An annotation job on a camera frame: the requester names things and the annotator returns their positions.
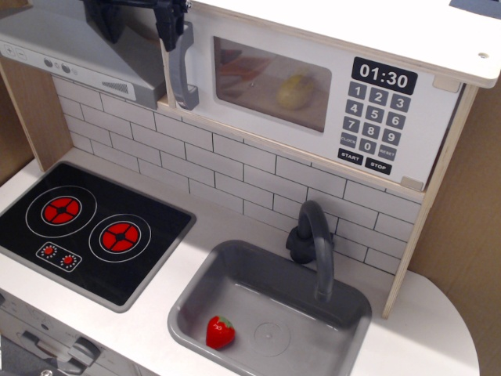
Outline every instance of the sink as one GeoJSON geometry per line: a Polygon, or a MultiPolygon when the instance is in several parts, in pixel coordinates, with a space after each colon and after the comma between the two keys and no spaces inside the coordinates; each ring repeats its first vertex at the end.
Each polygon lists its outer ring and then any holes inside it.
{"type": "Polygon", "coordinates": [[[334,281],[327,303],[314,298],[316,272],[239,240],[214,248],[168,316],[181,345],[242,375],[351,372],[372,311],[355,288],[334,281]],[[233,342],[205,345],[207,323],[226,317],[233,342]]]}

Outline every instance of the gray range hood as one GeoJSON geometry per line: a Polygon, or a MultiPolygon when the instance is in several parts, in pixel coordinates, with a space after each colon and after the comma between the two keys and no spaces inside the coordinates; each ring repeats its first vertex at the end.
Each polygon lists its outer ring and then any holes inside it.
{"type": "Polygon", "coordinates": [[[0,53],[156,109],[166,93],[160,45],[126,27],[108,42],[79,0],[32,0],[32,6],[0,12],[0,53]]]}

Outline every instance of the oven door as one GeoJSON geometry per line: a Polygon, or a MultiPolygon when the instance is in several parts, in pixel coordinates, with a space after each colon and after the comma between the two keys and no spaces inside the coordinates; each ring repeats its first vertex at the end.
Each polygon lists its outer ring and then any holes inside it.
{"type": "Polygon", "coordinates": [[[170,79],[184,76],[196,88],[185,89],[191,103],[176,96],[181,107],[393,182],[425,187],[460,84],[439,89],[434,74],[257,21],[197,9],[186,19],[183,38],[193,32],[193,39],[177,51],[182,69],[170,79]]]}

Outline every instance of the gray faucet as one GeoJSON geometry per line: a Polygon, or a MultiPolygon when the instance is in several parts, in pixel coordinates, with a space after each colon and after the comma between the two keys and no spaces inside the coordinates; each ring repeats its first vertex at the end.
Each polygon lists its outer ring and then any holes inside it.
{"type": "Polygon", "coordinates": [[[315,299],[328,302],[334,284],[333,241],[326,216],[315,201],[306,201],[299,211],[299,223],[287,238],[290,257],[300,264],[316,259],[315,299]]]}

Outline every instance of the countertop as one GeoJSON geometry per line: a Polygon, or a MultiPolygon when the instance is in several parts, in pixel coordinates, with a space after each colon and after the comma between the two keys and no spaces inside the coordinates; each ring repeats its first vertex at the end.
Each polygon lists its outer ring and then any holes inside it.
{"type": "MultiPolygon", "coordinates": [[[[136,172],[72,149],[65,157],[196,215],[197,221],[145,291],[125,313],[115,313],[0,255],[0,288],[159,375],[234,373],[181,346],[170,336],[168,313],[209,251],[238,239],[287,256],[287,234],[136,172]]],[[[36,161],[0,187],[0,211],[42,173],[36,161]]],[[[335,254],[335,277],[369,299],[373,319],[352,376],[478,376],[467,327],[452,303],[427,279],[407,272],[388,320],[381,318],[393,276],[335,254]]]]}

